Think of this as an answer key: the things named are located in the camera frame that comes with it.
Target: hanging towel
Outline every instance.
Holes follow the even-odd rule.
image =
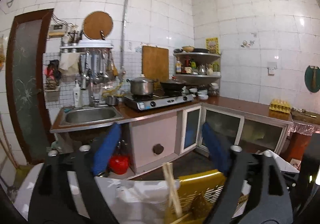
[[[76,75],[79,73],[78,61],[79,53],[61,54],[59,71],[67,76]]]

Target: pot lid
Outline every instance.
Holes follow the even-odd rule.
[[[154,80],[148,79],[144,76],[144,74],[140,74],[139,77],[130,80],[130,82],[145,82],[145,83],[154,83]]]

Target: white tiled wall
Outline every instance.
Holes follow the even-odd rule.
[[[122,35],[122,14],[124,0],[14,0],[9,8],[7,2],[0,1],[0,35],[4,34],[6,42],[10,34],[12,20],[16,15],[54,8],[54,14],[59,18],[73,24],[82,25],[83,19],[96,10],[108,12],[114,22],[114,27],[108,39],[112,40],[114,48],[114,58],[116,66],[119,68],[120,62],[120,40]],[[193,17],[191,0],[129,0],[127,24],[125,32],[124,65],[127,77],[138,76],[141,72],[141,46],[152,45],[169,49],[170,74],[173,73],[174,48],[184,45],[194,45]],[[50,39],[47,41],[46,53],[59,51],[60,40]],[[50,60],[50,54],[44,57]],[[72,103],[71,90],[74,79],[64,82],[64,88],[58,97],[47,98],[47,108],[51,121],[54,120],[58,108]],[[8,133],[14,134],[10,120],[5,93],[5,69],[0,72],[0,112],[3,114],[5,129]],[[21,150],[16,152],[20,158]]]
[[[192,11],[196,47],[219,37],[222,96],[264,104],[279,98],[320,113],[320,94],[304,84],[307,66],[320,66],[316,0],[192,0]],[[244,40],[254,44],[242,48]],[[268,62],[277,63],[274,76]]]

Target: white bowl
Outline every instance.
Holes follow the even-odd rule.
[[[190,91],[191,93],[196,93],[196,92],[198,91],[198,89],[197,89],[197,88],[191,88],[191,89],[189,89],[189,91]]]
[[[199,97],[199,99],[201,99],[203,101],[205,101],[205,100],[207,100],[209,98],[209,96],[205,95],[205,94],[199,94],[198,97]]]

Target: round wooden cutting board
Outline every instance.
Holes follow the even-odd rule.
[[[89,39],[101,39],[100,31],[106,37],[111,33],[112,28],[112,18],[104,11],[92,12],[83,21],[83,33]]]

